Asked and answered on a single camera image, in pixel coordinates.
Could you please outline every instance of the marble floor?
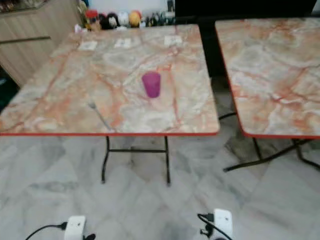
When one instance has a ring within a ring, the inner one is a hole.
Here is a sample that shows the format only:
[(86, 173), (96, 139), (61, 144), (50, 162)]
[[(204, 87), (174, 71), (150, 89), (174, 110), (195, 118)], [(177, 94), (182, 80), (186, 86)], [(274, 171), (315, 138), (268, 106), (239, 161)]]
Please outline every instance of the marble floor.
[[(228, 90), (216, 94), (219, 114), (231, 110)], [(35, 229), (72, 215), (87, 217), (85, 234), (97, 240), (205, 240), (197, 213), (227, 209), (234, 240), (318, 240), (320, 172), (294, 152), (269, 164), (224, 173), (243, 161), (252, 141), (237, 119), (221, 122), (213, 137), (169, 137), (171, 187), (166, 186), (162, 153), (111, 153), (106, 184), (100, 182), (103, 137), (0, 137), (0, 239), (23, 240)], [(112, 137), (113, 147), (163, 148), (161, 137), (128, 141)], [(261, 140), (263, 154), (288, 144)], [(320, 147), (303, 147), (320, 164)], [(59, 240), (46, 229), (32, 240)]]

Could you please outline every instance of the purple cup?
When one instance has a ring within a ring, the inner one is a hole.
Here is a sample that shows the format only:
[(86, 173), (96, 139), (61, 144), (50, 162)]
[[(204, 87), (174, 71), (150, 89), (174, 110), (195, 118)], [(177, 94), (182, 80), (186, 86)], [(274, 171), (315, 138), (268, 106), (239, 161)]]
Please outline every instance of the purple cup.
[(142, 76), (144, 89), (149, 98), (160, 95), (161, 75), (155, 71), (149, 71)]

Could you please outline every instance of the cabinet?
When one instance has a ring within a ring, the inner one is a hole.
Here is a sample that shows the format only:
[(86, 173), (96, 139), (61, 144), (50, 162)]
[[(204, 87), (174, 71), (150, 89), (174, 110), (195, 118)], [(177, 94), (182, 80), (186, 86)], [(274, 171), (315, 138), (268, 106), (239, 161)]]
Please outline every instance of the cabinet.
[(76, 0), (0, 13), (0, 65), (22, 87), (79, 23)]

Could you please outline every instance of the table leg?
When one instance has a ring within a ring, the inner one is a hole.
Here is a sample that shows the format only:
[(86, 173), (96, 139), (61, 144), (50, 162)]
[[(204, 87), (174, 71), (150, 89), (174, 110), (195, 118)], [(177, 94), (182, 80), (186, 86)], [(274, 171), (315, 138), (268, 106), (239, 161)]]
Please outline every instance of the table leg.
[(164, 137), (165, 145), (165, 164), (166, 164), (166, 184), (168, 187), (171, 185), (171, 176), (170, 176), (170, 161), (169, 161), (169, 146), (168, 146), (168, 137)]
[(106, 166), (107, 166), (107, 161), (109, 157), (109, 151), (110, 151), (110, 141), (109, 137), (106, 136), (106, 148), (105, 148), (105, 156), (102, 164), (102, 172), (101, 172), (101, 182), (104, 184), (106, 182)]
[[(297, 140), (296, 140), (296, 139), (292, 139), (292, 142), (293, 142), (293, 144), (296, 144), (296, 143), (297, 143)], [(319, 164), (316, 164), (315, 162), (309, 161), (309, 160), (307, 160), (307, 159), (304, 158), (304, 156), (303, 156), (303, 154), (302, 154), (302, 152), (301, 152), (301, 148), (300, 148), (300, 145), (299, 145), (299, 144), (296, 146), (296, 149), (295, 149), (295, 150), (296, 150), (296, 154), (297, 154), (299, 160), (301, 160), (301, 161), (304, 162), (305, 164), (308, 164), (308, 165), (313, 166), (315, 169), (317, 169), (318, 171), (320, 171), (320, 165), (319, 165)]]
[(257, 140), (254, 139), (253, 142), (254, 142), (254, 147), (255, 147), (255, 151), (259, 157), (259, 160), (258, 161), (252, 161), (252, 162), (247, 162), (247, 163), (241, 163), (241, 164), (238, 164), (238, 165), (234, 165), (234, 166), (230, 166), (230, 167), (226, 167), (223, 169), (223, 171), (226, 173), (226, 172), (230, 172), (232, 170), (235, 170), (235, 169), (239, 169), (239, 168), (244, 168), (244, 167), (249, 167), (249, 166), (254, 166), (254, 165), (259, 165), (259, 164), (264, 164), (264, 163), (267, 163), (267, 162), (270, 162), (294, 149), (298, 149), (300, 147), (300, 145), (304, 145), (308, 142), (310, 142), (311, 139), (305, 139), (305, 140), (301, 140), (301, 141), (296, 141), (293, 145), (269, 156), (269, 157), (266, 157), (266, 158), (262, 158), (262, 155), (261, 155), (261, 152), (260, 152), (260, 148), (259, 148), (259, 145), (257, 143)]
[(219, 120), (226, 119), (226, 118), (234, 116), (234, 115), (237, 115), (237, 113), (236, 112), (231, 112), (231, 113), (228, 113), (228, 114), (220, 116)]
[(165, 164), (166, 164), (166, 184), (168, 187), (171, 185), (171, 176), (170, 176), (170, 159), (169, 159), (169, 145), (168, 145), (168, 137), (164, 137), (164, 145), (165, 150), (152, 150), (152, 149), (110, 149), (110, 141), (109, 137), (106, 137), (106, 153), (104, 157), (104, 161), (102, 164), (101, 170), (101, 182), (104, 184), (106, 182), (106, 166), (109, 157), (109, 152), (114, 153), (165, 153)]

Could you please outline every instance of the white paper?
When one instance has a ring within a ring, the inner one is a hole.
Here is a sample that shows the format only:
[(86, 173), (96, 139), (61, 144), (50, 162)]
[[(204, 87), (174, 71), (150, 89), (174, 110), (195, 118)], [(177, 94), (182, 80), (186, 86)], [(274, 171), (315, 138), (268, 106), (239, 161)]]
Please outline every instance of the white paper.
[(164, 36), (164, 45), (167, 47), (172, 45), (180, 45), (182, 42), (183, 41), (180, 35)]
[(80, 51), (93, 51), (96, 49), (98, 42), (97, 41), (83, 41), (78, 50)]
[(129, 49), (131, 48), (131, 38), (119, 38), (115, 44), (114, 44), (114, 48), (124, 48), (124, 49)]

